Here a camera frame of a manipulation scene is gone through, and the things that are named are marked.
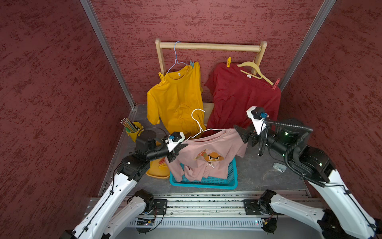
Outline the white wire hanger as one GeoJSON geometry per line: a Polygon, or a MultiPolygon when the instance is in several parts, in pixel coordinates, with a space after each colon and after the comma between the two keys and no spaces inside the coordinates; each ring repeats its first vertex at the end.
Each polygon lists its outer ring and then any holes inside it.
{"type": "Polygon", "coordinates": [[[197,134],[193,135],[193,136],[189,136],[189,137],[186,139],[186,141],[188,141],[188,140],[190,140],[190,139],[194,139],[194,138],[196,138],[197,136],[199,136],[200,134],[202,134],[202,133],[204,133],[204,132],[207,132],[207,131],[226,131],[226,129],[216,129],[216,128],[207,128],[207,129],[203,129],[201,123],[200,123],[197,119],[194,118],[194,112],[195,112],[195,111],[202,111],[202,112],[205,113],[204,110],[199,109],[199,108],[194,109],[194,110],[192,111],[192,113],[191,113],[191,117],[192,117],[192,119],[197,123],[197,125],[199,126],[199,132],[198,132],[197,134]]]}

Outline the pink printed t-shirt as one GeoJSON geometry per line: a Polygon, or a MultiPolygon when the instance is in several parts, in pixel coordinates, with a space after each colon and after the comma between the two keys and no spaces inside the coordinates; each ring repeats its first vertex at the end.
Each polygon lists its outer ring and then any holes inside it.
{"type": "Polygon", "coordinates": [[[247,144],[235,129],[225,129],[213,135],[190,139],[173,160],[165,159],[177,182],[183,177],[201,182],[204,178],[228,178],[229,164],[236,157],[244,157],[247,144]]]}

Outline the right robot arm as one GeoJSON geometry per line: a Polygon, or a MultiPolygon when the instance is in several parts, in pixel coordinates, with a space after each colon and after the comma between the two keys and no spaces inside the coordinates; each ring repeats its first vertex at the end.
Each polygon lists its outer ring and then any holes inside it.
{"type": "Polygon", "coordinates": [[[264,215],[283,214],[303,222],[326,239],[380,239],[381,219],[370,216],[345,185],[339,171],[322,150],[307,145],[312,128],[297,119],[257,120],[255,125],[234,129],[244,143],[281,156],[287,169],[307,181],[320,194],[327,209],[315,209],[266,190],[258,200],[264,215]]]}

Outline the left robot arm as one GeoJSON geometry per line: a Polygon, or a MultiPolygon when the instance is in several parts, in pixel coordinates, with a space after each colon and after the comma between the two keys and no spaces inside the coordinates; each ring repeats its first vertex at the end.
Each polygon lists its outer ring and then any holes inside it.
{"type": "Polygon", "coordinates": [[[187,146],[183,132],[174,132],[160,139],[156,132],[144,130],[136,138],[133,154],[125,157],[116,169],[112,183],[87,216],[62,239],[114,239],[132,220],[153,208],[153,195],[145,190],[136,192],[127,205],[117,209],[150,168],[151,161],[175,159],[187,146]]]}

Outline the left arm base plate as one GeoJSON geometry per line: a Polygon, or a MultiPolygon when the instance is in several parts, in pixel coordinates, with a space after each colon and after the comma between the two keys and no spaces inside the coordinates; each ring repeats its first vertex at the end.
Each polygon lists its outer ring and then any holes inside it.
{"type": "Polygon", "coordinates": [[[150,216],[165,215],[167,212],[167,205],[168,205],[167,199],[154,199],[153,207],[151,208],[149,215],[150,216]]]}

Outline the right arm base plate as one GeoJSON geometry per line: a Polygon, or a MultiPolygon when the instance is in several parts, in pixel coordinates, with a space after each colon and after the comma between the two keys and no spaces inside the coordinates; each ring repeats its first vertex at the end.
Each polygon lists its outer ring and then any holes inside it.
{"type": "Polygon", "coordinates": [[[282,215],[276,213],[270,206],[269,203],[259,200],[245,199],[243,200],[244,210],[246,216],[262,216],[262,217],[271,217],[282,215]]]}

